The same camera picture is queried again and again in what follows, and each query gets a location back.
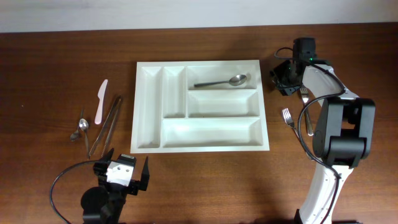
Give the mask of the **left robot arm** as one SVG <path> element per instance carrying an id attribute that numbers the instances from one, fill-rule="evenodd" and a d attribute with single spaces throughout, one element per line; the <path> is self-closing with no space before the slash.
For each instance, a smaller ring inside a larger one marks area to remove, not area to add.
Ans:
<path id="1" fill-rule="evenodd" d="M 121 154 L 112 160 L 114 150 L 110 150 L 93 165 L 98 178 L 98 186 L 88 189 L 81 197 L 84 223 L 118 223 L 128 195 L 146 191 L 149 184 L 149 159 L 146 158 L 141 179 L 132 175 L 137 159 Z"/>

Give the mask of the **steel fork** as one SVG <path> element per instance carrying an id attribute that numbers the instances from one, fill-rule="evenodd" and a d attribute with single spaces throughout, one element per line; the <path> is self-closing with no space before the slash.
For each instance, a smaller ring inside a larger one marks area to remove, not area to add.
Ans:
<path id="1" fill-rule="evenodd" d="M 300 96 L 303 101 L 303 105 L 305 106 L 309 102 L 309 92 L 308 92 L 307 88 L 301 87 Z M 309 136 L 313 136 L 313 126 L 312 126 L 312 122 L 311 122 L 310 114 L 309 114 L 308 110 L 305 111 L 305 122 L 306 122 L 307 134 Z"/>
<path id="2" fill-rule="evenodd" d="M 299 140 L 300 143 L 302 143 L 303 142 L 302 131 L 297 126 L 299 124 L 299 122 L 294 123 L 294 119 L 293 119 L 293 117 L 292 117 L 292 115 L 291 115 L 291 113 L 290 113 L 288 108 L 284 108 L 282 110 L 282 117 L 284 119 L 285 124 L 294 131 L 297 139 Z"/>

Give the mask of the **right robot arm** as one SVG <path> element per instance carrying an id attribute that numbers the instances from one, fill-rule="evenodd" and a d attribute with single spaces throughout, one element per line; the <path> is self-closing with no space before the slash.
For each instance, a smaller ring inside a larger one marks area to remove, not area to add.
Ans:
<path id="1" fill-rule="evenodd" d="M 298 119 L 313 104 L 321 105 L 311 149 L 303 138 L 301 122 L 293 126 L 306 155 L 316 162 L 310 190 L 295 212 L 294 223 L 331 223 L 343 184 L 371 151 L 376 105 L 350 91 L 330 63 L 317 57 L 315 39 L 299 37 L 290 51 L 292 56 L 282 58 L 270 71 L 275 88 L 284 96 L 303 87 L 313 93 L 314 99 L 304 104 Z"/>

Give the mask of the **steel tablespoon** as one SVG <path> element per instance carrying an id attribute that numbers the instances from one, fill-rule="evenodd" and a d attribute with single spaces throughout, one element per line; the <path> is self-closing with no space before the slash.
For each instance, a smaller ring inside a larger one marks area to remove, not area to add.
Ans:
<path id="1" fill-rule="evenodd" d="M 239 86 L 239 85 L 242 85 L 246 80 L 247 80 L 247 76 L 241 74 L 241 75 L 233 76 L 232 78 L 230 78 L 229 80 L 226 80 L 226 81 L 196 83 L 196 84 L 194 84 L 194 87 L 199 88 L 199 87 L 203 87 L 203 86 L 219 85 L 219 84 L 224 84 L 224 83 L 228 83 L 229 85 L 232 85 L 232 86 Z"/>

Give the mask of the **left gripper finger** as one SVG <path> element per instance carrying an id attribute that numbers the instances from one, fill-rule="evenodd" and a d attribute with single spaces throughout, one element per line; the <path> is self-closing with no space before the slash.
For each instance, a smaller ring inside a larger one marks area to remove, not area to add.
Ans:
<path id="1" fill-rule="evenodd" d="M 146 191 L 149 184 L 150 174 L 149 174 L 149 157 L 145 159 L 145 163 L 141 172 L 141 179 L 139 184 L 139 190 Z"/>
<path id="2" fill-rule="evenodd" d="M 101 162 L 110 162 L 114 153 L 114 148 L 111 148 L 104 156 L 101 157 Z"/>

